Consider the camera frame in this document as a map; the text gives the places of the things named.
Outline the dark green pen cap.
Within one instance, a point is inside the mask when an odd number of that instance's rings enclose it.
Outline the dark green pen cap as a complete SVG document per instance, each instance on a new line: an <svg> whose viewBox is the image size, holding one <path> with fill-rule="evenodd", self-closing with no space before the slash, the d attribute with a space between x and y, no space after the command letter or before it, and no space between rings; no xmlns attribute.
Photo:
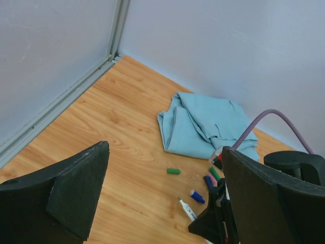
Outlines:
<svg viewBox="0 0 325 244"><path fill-rule="evenodd" d="M214 169L213 166L211 166L211 167L209 168L209 172L210 172L210 174L213 176L213 178L214 178L216 181L219 181L219 180L220 180L220 176L219 176L219 174L217 173L217 171Z"/></svg>

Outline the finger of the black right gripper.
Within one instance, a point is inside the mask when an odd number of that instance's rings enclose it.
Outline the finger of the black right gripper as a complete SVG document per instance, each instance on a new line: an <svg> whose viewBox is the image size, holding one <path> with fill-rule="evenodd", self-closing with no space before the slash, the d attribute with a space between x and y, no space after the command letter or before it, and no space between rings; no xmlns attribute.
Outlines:
<svg viewBox="0 0 325 244"><path fill-rule="evenodd" d="M232 206L227 199L225 178L209 191L206 209L188 226L188 231L210 243L238 243L239 235Z"/></svg>

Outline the blue pen cap with eraser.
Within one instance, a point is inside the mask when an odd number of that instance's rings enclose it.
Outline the blue pen cap with eraser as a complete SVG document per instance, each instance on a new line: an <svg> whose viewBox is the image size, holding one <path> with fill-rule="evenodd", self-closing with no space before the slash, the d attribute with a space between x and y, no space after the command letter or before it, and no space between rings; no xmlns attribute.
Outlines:
<svg viewBox="0 0 325 244"><path fill-rule="evenodd" d="M190 190L189 192L190 197L195 200L197 203L205 204L205 199L202 195L200 195L197 191L194 189Z"/></svg>

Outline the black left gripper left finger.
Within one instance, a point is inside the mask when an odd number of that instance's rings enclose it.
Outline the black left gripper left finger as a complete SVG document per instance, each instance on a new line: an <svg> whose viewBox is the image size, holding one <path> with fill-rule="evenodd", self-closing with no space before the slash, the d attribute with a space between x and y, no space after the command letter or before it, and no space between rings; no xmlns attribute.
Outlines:
<svg viewBox="0 0 325 244"><path fill-rule="evenodd" d="M1 183L1 243L88 240L109 161L100 141L65 160Z"/></svg>

